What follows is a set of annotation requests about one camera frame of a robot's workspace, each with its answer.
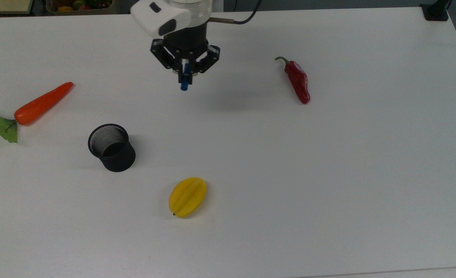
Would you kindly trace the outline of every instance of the orange carrot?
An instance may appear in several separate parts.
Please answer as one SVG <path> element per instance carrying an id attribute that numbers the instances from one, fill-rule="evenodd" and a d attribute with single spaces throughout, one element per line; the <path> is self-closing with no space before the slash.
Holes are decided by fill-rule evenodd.
<path id="1" fill-rule="evenodd" d="M 15 119 L 21 125 L 30 125 L 66 96 L 72 86 L 72 82 L 67 82 L 25 104 L 15 112 Z"/>

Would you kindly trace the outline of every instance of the carrot leaf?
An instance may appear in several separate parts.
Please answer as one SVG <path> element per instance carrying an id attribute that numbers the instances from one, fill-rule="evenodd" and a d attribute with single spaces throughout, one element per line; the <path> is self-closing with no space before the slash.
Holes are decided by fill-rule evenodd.
<path id="1" fill-rule="evenodd" d="M 0 135 L 10 143 L 18 143 L 17 121 L 0 117 Z"/>

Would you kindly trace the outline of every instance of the black mesh pen holder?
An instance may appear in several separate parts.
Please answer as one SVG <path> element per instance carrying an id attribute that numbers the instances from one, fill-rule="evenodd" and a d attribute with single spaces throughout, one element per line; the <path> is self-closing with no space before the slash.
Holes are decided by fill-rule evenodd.
<path id="1" fill-rule="evenodd" d="M 90 134 L 87 145 L 90 152 L 99 158 L 109 171 L 125 171 L 135 161 L 136 153 L 129 142 L 129 135 L 119 125 L 99 126 Z"/>

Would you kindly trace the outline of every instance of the fruit basket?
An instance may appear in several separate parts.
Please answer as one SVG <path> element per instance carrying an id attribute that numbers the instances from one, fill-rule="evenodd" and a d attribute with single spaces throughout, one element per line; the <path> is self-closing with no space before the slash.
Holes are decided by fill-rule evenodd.
<path id="1" fill-rule="evenodd" d="M 46 0 L 50 15 L 118 14 L 118 0 Z"/>

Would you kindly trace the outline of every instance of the red chili pepper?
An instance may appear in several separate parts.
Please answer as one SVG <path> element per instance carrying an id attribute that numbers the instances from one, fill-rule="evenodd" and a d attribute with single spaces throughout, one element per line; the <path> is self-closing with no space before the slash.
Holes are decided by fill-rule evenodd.
<path id="1" fill-rule="evenodd" d="M 275 58 L 275 60 L 277 59 L 282 59 L 286 63 L 285 72 L 290 78 L 295 93 L 297 93 L 298 98 L 303 104 L 307 104 L 310 101 L 310 94 L 307 88 L 307 83 L 309 82 L 307 74 L 295 61 L 288 61 L 281 56 Z"/>

